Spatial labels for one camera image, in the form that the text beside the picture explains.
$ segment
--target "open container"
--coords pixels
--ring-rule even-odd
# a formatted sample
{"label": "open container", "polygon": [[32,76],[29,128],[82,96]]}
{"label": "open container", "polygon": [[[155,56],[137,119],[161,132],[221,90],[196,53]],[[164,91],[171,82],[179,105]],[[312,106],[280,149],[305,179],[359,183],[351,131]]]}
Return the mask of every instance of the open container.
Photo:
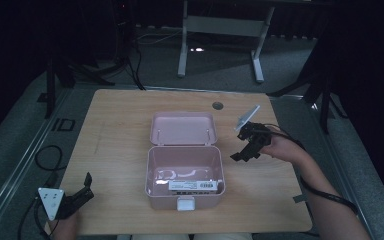
{"label": "open container", "polygon": [[[152,119],[145,192],[154,209],[179,211],[216,206],[225,181],[213,116],[207,112],[158,112]],[[173,181],[212,182],[215,192],[172,191]]]}

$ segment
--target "metal stand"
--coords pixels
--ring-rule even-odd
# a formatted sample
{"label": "metal stand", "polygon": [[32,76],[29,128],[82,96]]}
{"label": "metal stand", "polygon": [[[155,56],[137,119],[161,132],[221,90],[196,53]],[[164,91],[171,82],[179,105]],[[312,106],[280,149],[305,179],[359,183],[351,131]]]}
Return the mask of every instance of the metal stand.
{"label": "metal stand", "polygon": [[255,79],[257,82],[263,82],[263,71],[261,69],[260,54],[263,48],[264,40],[270,26],[274,7],[269,9],[265,21],[213,18],[188,15],[188,1],[183,1],[183,29],[182,29],[182,48],[180,50],[179,68],[177,75],[184,77],[186,75],[186,60],[188,56],[187,35],[190,32],[214,33],[238,35],[247,37],[259,37],[257,48],[251,52],[252,63],[254,66]]}
{"label": "metal stand", "polygon": [[46,115],[45,118],[48,119],[52,112],[55,109],[55,101],[56,101],[56,96],[55,96],[55,75],[58,76],[60,81],[62,79],[66,80],[65,84],[69,85],[69,87],[72,87],[71,85],[74,85],[74,78],[72,77],[71,73],[68,73],[67,71],[69,67],[75,69],[76,71],[82,73],[89,79],[95,81],[96,83],[100,85],[106,85],[106,86],[113,86],[115,83],[113,82],[108,82],[107,80],[101,78],[97,73],[94,73],[87,68],[78,65],[71,61],[69,58],[61,58],[61,57],[56,57],[57,59],[60,60],[60,62],[56,62],[55,58],[49,57],[48,58],[48,63],[46,66]]}

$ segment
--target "gray carpet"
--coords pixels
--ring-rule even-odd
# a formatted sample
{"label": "gray carpet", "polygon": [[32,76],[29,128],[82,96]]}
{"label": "gray carpet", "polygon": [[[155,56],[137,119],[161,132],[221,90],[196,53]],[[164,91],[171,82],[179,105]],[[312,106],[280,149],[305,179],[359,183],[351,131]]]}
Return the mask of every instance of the gray carpet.
{"label": "gray carpet", "polygon": [[[172,34],[171,30],[159,33]],[[237,44],[226,44],[236,39],[223,38],[223,43],[208,40],[208,36],[191,36],[189,47],[204,48],[204,52],[190,52],[186,77],[177,77],[180,50],[178,37],[154,44],[141,44],[140,79],[148,89],[195,89],[228,92],[272,92],[295,81],[314,42],[271,38],[266,41],[261,56],[266,81],[254,81],[249,50],[255,46],[252,39],[241,39]],[[141,43],[158,38],[144,37]],[[133,65],[139,55],[131,54]],[[114,88],[134,89],[128,70],[105,76],[116,83]],[[102,86],[78,78],[74,89],[58,88],[58,108],[53,117],[44,120],[46,106],[36,99],[45,91],[44,75],[36,79],[14,105],[0,126],[0,239],[15,239],[18,224],[49,173],[34,164],[34,154],[42,147],[55,144],[63,151],[61,165],[67,164],[76,142],[93,93]],[[306,87],[291,92],[302,95]],[[384,239],[384,188],[370,158],[361,144],[352,124],[332,111],[329,118],[330,135],[318,126],[318,111],[297,97],[272,99],[279,124],[300,139],[315,157],[332,184],[345,196],[356,201],[362,217],[374,239]],[[58,131],[54,126],[66,119],[75,121],[72,131]],[[44,165],[53,166],[58,160],[55,149],[40,154]],[[12,176],[14,172],[23,172]],[[23,226],[22,239],[41,239],[30,211]],[[79,239],[116,239],[115,236],[82,236]],[[302,233],[264,233],[254,239],[317,239]]]}

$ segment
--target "metal frame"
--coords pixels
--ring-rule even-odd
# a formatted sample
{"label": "metal frame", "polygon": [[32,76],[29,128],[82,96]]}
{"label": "metal frame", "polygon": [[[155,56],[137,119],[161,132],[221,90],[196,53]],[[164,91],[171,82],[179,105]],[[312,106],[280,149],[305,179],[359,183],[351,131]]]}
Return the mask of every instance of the metal frame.
{"label": "metal frame", "polygon": [[177,75],[184,77],[186,75],[186,62],[188,56],[187,35],[188,31],[228,34],[247,37],[259,37],[258,46],[251,51],[251,59],[254,66],[255,80],[263,82],[264,76],[261,69],[260,54],[263,48],[264,40],[270,26],[274,7],[269,9],[264,21],[212,18],[188,15],[188,0],[183,1],[183,28],[182,28],[182,48],[180,50],[179,68]]}

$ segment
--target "pink lid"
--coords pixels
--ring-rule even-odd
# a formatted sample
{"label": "pink lid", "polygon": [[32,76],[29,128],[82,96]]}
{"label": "pink lid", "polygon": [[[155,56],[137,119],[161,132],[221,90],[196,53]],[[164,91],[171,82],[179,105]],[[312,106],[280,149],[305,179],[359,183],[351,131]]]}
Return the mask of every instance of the pink lid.
{"label": "pink lid", "polygon": [[208,112],[157,112],[152,119],[154,145],[213,145],[217,141]]}

